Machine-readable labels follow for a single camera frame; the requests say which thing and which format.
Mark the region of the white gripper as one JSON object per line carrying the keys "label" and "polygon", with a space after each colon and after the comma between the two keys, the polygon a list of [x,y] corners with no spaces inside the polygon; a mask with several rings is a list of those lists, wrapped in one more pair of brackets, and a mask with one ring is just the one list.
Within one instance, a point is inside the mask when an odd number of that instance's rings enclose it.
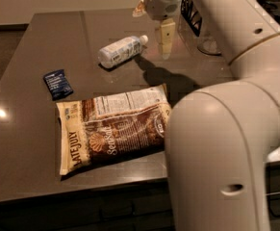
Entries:
{"label": "white gripper", "polygon": [[164,60],[171,55],[175,36],[176,23],[170,17],[180,12],[182,0],[139,0],[132,12],[133,17],[141,17],[146,13],[152,20],[161,21],[155,28],[158,50]]}

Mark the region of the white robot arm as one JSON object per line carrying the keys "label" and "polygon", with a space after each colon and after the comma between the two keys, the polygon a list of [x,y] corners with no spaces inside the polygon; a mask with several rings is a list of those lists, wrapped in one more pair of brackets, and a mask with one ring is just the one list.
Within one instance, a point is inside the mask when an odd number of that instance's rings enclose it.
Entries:
{"label": "white robot arm", "polygon": [[[270,231],[265,163],[280,147],[280,25],[256,0],[191,0],[234,76],[173,108],[165,133],[176,231]],[[179,0],[143,0],[150,18]]]}

